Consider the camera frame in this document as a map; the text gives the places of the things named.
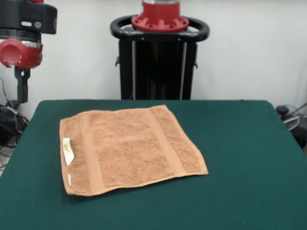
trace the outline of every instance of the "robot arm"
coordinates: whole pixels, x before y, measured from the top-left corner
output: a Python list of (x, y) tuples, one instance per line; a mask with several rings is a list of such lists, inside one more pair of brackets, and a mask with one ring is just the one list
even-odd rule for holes
[(42, 62), (41, 34), (56, 34), (57, 15), (44, 0), (0, 0), (0, 62), (15, 66), (20, 103), (28, 101), (30, 69)]

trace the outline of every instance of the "towel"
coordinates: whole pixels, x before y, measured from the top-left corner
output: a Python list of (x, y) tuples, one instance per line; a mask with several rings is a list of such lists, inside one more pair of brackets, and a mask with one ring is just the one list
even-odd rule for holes
[[(61, 120), (59, 132), (62, 176), (69, 195), (96, 196), (208, 174), (201, 152), (165, 105), (84, 112)], [(74, 157), (69, 165), (66, 138)]]

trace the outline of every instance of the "floor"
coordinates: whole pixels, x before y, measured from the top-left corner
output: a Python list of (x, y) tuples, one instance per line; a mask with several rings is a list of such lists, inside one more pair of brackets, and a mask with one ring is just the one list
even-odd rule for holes
[[(13, 149), (10, 149), (10, 148), (3, 148), (3, 149), (1, 149), (1, 153), (2, 153), (2, 154), (5, 154), (5, 155), (7, 155), (7, 156), (11, 156), (12, 153), (13, 153)], [(7, 163), (9, 162), (9, 160), (10, 160), (10, 158), (7, 157), (7, 156), (4, 156), (4, 155), (1, 155), (1, 154), (0, 154), (0, 176), (2, 175), (2, 173), (3, 173), (4, 169), (5, 169), (5, 168), (1, 168), (2, 164), (5, 165), (5, 164), (7, 164)]]

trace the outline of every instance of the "green table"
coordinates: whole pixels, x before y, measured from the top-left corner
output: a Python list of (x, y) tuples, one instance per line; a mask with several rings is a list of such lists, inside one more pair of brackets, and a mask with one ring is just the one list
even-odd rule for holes
[[(79, 112), (166, 104), (208, 176), (92, 198), (65, 193), (59, 121)], [(306, 230), (307, 157), (262, 101), (46, 101), (0, 177), (3, 230)]]

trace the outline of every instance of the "towel tag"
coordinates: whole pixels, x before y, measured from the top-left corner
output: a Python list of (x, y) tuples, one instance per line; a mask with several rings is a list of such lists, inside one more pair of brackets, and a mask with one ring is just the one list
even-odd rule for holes
[(63, 138), (63, 152), (67, 166), (69, 166), (73, 159), (75, 159), (75, 155), (71, 149), (71, 139)]

